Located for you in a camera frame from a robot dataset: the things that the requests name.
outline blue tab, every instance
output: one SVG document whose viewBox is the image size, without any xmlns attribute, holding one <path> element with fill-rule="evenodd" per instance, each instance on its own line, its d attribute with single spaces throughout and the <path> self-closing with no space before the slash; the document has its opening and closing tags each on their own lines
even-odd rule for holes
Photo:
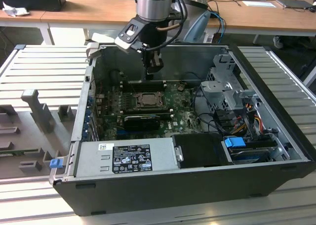
<svg viewBox="0 0 316 225">
<path fill-rule="evenodd" d="M 245 147 L 246 144 L 241 137 L 229 137 L 225 141 L 226 147 Z"/>
<path fill-rule="evenodd" d="M 50 168 L 63 168 L 63 159 L 52 159 L 49 164 Z"/>
</svg>

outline paper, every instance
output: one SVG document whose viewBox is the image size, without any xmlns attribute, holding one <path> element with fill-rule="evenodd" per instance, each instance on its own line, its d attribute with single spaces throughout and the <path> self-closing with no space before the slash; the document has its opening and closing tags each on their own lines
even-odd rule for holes
<svg viewBox="0 0 316 225">
<path fill-rule="evenodd" d="M 271 2 L 265 1 L 242 1 L 246 6 L 276 7 Z"/>
<path fill-rule="evenodd" d="M 23 8 L 23 7 L 15 8 L 15 7 L 6 5 L 4 2 L 3 2 L 2 11 L 4 11 L 4 12 L 5 12 L 6 14 L 8 14 L 9 16 L 13 16 L 13 17 L 30 14 L 30 13 L 27 11 L 27 9 L 25 9 L 25 8 Z"/>
</svg>

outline power supply label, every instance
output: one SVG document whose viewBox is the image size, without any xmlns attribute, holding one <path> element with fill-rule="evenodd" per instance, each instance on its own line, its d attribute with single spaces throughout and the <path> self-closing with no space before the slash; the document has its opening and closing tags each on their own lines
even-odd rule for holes
<svg viewBox="0 0 316 225">
<path fill-rule="evenodd" d="M 153 170 L 149 144 L 113 147 L 112 172 L 131 173 Z"/>
</svg>

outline circuit board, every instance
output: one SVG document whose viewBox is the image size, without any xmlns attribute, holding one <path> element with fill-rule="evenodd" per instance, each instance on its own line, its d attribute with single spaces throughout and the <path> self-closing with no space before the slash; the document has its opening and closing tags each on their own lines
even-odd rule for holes
<svg viewBox="0 0 316 225">
<path fill-rule="evenodd" d="M 171 110 L 169 118 L 160 120 L 160 126 L 152 131 L 126 131 L 123 126 L 123 120 L 127 116 L 122 111 L 124 99 L 133 96 L 148 96 L 151 94 L 163 96 L 163 105 L 159 109 Z M 192 92 L 190 89 L 183 88 L 179 90 L 179 83 L 167 83 L 164 91 L 156 93 L 142 92 L 123 92 L 119 87 L 112 87 L 111 90 L 104 93 L 104 99 L 99 107 L 99 127 L 101 140 L 124 140 L 171 137 L 173 134 L 201 133 L 202 129 L 199 121 L 194 115 L 191 107 Z"/>
</svg>

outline wooden table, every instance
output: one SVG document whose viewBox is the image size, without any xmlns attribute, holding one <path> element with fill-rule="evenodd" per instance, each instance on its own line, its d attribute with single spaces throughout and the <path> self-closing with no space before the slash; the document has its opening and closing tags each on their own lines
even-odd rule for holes
<svg viewBox="0 0 316 225">
<path fill-rule="evenodd" d="M 256 34 L 256 35 L 284 35 L 284 36 L 315 36 L 316 14 L 308 10 L 283 9 L 277 1 L 269 1 L 274 7 L 246 6 L 243 2 L 217 1 L 220 15 L 226 20 L 226 33 Z M 210 6 L 217 10 L 214 1 Z M 213 19 L 208 23 L 210 34 L 217 31 L 218 20 Z"/>
<path fill-rule="evenodd" d="M 298 12 L 282 9 L 276 1 L 276 8 L 250 7 L 239 1 L 218 1 L 221 17 L 226 20 L 226 33 L 256 35 L 314 36 L 316 34 L 316 13 L 308 10 Z M 216 10 L 214 1 L 210 2 Z M 50 27 L 84 29 L 122 29 L 136 15 L 134 0 L 67 0 L 62 11 L 32 11 L 30 16 L 11 18 L 0 15 L 2 26 L 27 26 L 40 28 L 46 44 L 53 44 Z M 208 23 L 207 35 L 213 35 L 219 21 Z"/>
</svg>

